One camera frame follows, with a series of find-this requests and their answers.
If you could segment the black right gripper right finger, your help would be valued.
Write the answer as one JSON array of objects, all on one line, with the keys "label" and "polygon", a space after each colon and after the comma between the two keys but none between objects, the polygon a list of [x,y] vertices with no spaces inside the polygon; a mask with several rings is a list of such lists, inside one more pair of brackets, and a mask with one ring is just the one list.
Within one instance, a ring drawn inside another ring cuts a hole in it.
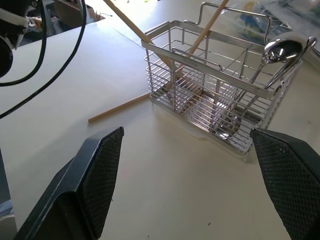
[{"label": "black right gripper right finger", "polygon": [[320,155],[303,140],[250,131],[264,185],[291,240],[320,240]]}]

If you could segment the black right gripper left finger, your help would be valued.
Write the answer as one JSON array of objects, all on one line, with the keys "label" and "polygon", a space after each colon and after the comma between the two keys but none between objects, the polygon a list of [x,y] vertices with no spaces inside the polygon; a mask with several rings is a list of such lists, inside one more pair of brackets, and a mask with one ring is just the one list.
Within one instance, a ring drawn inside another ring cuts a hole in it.
[{"label": "black right gripper left finger", "polygon": [[122,126],[88,137],[57,172],[14,240],[99,240],[116,186]]}]

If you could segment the shiny metal spoon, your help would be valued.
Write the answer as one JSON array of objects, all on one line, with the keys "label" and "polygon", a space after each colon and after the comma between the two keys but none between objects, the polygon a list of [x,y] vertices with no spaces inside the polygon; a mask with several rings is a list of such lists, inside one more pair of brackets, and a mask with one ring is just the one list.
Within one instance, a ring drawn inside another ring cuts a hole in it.
[{"label": "shiny metal spoon", "polygon": [[258,69],[256,70],[249,83],[253,84],[264,66],[275,63],[283,63],[283,66],[273,75],[271,80],[267,83],[270,86],[279,78],[285,69],[292,63],[292,59],[295,59],[306,47],[307,37],[298,32],[286,32],[282,33],[273,39],[271,39],[264,47],[264,52],[261,56],[261,61]]}]

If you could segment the wooden chopstick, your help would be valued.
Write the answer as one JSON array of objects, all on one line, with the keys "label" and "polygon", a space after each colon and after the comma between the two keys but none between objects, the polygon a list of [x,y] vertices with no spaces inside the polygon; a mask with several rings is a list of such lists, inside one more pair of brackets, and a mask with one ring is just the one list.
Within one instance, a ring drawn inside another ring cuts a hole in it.
[{"label": "wooden chopstick", "polygon": [[144,101],[144,100],[148,99],[149,97],[150,97],[150,94],[149,93],[145,93],[145,94],[143,94],[143,95],[141,95],[139,97],[136,97],[134,99],[131,99],[131,100],[129,100],[129,101],[127,101],[127,102],[125,102],[125,103],[123,103],[121,105],[118,105],[118,106],[113,107],[113,108],[111,108],[111,109],[109,109],[107,111],[104,111],[104,112],[102,112],[102,113],[100,113],[98,115],[95,115],[95,116],[89,118],[87,121],[88,121],[89,124],[92,124],[92,123],[94,123],[96,121],[99,121],[99,120],[101,120],[103,118],[106,118],[106,117],[108,117],[108,116],[110,116],[110,115],[112,115],[114,113],[117,113],[118,111],[121,111],[121,110],[123,110],[123,109],[125,109],[127,107],[130,107],[130,106],[132,106],[134,104],[137,104],[137,103],[139,103],[141,101]]},{"label": "wooden chopstick", "polygon": [[219,17],[221,12],[224,10],[224,8],[226,7],[228,2],[229,2],[229,0],[223,0],[223,2],[220,4],[218,9],[216,10],[214,15],[212,16],[212,18],[209,20],[209,22],[207,23],[205,28],[202,30],[202,32],[200,33],[200,35],[198,36],[198,38],[194,42],[193,46],[187,52],[187,54],[185,56],[186,58],[190,58],[192,56],[192,54],[196,51],[196,49],[198,48],[200,43],[203,41],[205,36],[208,35],[208,32],[210,31],[211,27],[214,25],[214,23],[216,22],[217,18]]},{"label": "wooden chopstick", "polygon": [[[154,45],[154,43],[147,37],[147,35],[140,30],[117,6],[113,4],[111,0],[103,0],[113,11],[114,13],[144,42]],[[162,55],[157,54],[157,56],[169,67],[170,70],[173,69],[174,65],[172,61]]]}]

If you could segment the clear plastic bag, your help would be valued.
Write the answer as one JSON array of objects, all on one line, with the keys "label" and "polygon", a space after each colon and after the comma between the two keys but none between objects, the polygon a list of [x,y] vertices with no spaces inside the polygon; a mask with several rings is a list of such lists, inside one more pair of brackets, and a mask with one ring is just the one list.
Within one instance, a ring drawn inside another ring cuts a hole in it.
[{"label": "clear plastic bag", "polygon": [[[270,16],[268,40],[287,32],[315,36],[318,42],[313,52],[320,59],[320,0],[234,0],[232,7]],[[245,38],[264,43],[267,18],[241,14],[237,20],[237,31]]]}]

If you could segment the brown cardboard box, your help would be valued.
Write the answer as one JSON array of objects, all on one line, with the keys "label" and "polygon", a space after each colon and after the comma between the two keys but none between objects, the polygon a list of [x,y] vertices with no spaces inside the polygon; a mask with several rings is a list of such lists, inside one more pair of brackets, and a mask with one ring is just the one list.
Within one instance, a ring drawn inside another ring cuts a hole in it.
[{"label": "brown cardboard box", "polygon": [[[61,22],[71,28],[80,27],[83,23],[83,16],[80,9],[80,0],[53,0],[57,17]],[[105,17],[92,6],[86,5],[88,11],[87,23],[95,23],[104,20]]]}]

